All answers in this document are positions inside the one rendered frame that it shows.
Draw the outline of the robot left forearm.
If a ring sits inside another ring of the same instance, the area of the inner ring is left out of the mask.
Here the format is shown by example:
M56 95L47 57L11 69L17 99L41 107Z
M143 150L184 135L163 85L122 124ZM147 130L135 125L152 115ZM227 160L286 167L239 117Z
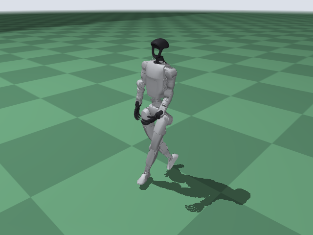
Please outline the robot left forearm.
M160 111L160 110L163 111L163 114L160 116L160 118L162 118L164 116L164 113L166 112L168 105L170 104L170 102L172 100L173 94L174 94L174 92L172 91L169 98L167 98L167 97L163 98L162 103L161 103L159 110L158 110L158 111Z

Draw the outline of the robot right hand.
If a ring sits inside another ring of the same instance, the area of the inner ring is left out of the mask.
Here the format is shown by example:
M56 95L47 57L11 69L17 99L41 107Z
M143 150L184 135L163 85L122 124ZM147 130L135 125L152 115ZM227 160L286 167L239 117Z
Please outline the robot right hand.
M135 103L135 110L134 110L134 118L136 120L139 120L139 118L141 117L141 115L139 114L140 106L141 106L141 104L139 105L139 101L136 101L136 103Z

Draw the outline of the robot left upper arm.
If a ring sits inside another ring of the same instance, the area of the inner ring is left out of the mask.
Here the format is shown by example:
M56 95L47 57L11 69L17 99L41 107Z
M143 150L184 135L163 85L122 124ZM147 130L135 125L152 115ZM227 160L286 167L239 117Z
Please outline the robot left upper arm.
M173 91L174 86L175 86L175 79L177 76L177 70L173 67L166 66L164 68L164 73L165 73L165 76L167 77L167 89L164 91L163 95L165 97L169 98L170 94Z

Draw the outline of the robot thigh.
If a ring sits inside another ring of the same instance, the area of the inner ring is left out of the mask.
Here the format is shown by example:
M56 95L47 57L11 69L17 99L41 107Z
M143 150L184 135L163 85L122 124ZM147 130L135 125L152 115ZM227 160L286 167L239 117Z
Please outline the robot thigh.
M148 118L147 116L151 116L150 113L149 113L149 107L146 107L142 112L141 112L141 119L144 119L144 120L148 120L150 118ZM144 128L144 131L146 133L146 135L148 136L148 138L152 141L152 136L153 136L153 133L154 133L154 127L155 127L155 123L150 123L148 125L143 125L143 128ZM162 144L163 142L163 138L160 142L160 144Z
M166 126L172 124L172 122L173 117L167 112L164 113L162 118L157 119L149 150L152 149L154 152L157 151L163 136L166 134Z

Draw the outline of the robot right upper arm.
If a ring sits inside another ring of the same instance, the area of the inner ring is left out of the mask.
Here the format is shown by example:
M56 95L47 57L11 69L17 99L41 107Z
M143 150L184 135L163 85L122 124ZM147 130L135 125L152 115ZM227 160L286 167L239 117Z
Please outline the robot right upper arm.
M137 86L140 89L143 89L146 85L146 65L149 61L142 62L142 70L141 70L141 79L137 81Z

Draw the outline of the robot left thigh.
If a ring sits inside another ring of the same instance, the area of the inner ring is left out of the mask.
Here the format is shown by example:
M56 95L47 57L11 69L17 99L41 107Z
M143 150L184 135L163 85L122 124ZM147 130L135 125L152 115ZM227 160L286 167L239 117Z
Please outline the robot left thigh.
M164 113L162 118L157 119L149 150L152 149L154 152L157 151L163 136L166 134L166 126L172 124L172 122L173 117L167 112Z

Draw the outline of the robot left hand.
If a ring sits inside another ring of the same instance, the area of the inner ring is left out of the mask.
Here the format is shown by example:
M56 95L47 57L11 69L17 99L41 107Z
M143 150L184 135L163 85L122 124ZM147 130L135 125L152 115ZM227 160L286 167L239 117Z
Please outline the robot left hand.
M156 112L156 114L155 114L154 116L147 116L147 117L150 118L150 119L148 119L148 120L142 119L142 120L141 120L141 123L142 123L143 125L148 125L148 124L150 124L150 123L153 123L153 122L156 121L157 119L160 119L160 116L161 116L162 114L163 114L163 111L160 110L160 111Z

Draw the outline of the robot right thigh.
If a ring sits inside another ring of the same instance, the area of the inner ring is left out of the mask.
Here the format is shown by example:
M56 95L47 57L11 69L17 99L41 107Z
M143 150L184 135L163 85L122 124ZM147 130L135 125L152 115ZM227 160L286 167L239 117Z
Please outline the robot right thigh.
M144 119L144 120L148 120L150 118L148 118L147 116L151 116L150 113L149 113L149 107L146 107L142 112L141 112L141 119ZM152 141L152 136L153 136L153 133L154 133L154 127L155 127L155 123L150 123L148 125L143 125L143 128L144 128L144 131L146 133L146 135L148 136L148 138ZM163 142L163 138L160 142L160 144L162 144Z

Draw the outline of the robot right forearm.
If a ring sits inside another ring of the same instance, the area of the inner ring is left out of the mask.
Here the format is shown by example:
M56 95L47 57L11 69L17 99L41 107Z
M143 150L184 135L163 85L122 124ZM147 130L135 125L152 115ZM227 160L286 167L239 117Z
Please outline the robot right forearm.
M136 95L136 101L139 101L139 105L142 104L142 99L143 99L143 93L144 93L145 89L140 89L137 87L137 95ZM136 102L135 101L135 102Z

